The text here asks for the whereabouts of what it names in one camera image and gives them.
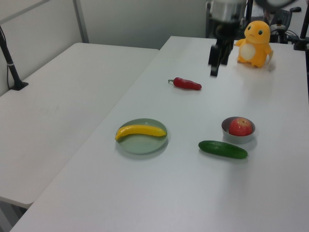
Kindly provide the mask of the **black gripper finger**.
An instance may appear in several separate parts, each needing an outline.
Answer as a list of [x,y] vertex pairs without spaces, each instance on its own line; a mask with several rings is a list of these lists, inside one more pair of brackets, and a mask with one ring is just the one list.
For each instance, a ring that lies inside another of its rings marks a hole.
[[221,48],[219,45],[212,45],[208,64],[211,66],[211,76],[217,77],[220,66]]
[[221,60],[220,64],[227,65],[228,58],[233,50],[234,40],[224,40],[221,47]]

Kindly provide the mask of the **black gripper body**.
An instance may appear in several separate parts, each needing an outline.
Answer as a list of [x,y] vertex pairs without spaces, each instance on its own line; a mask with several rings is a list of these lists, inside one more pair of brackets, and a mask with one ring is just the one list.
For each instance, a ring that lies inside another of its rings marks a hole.
[[234,40],[239,33],[240,21],[220,21],[215,20],[216,47],[233,47]]

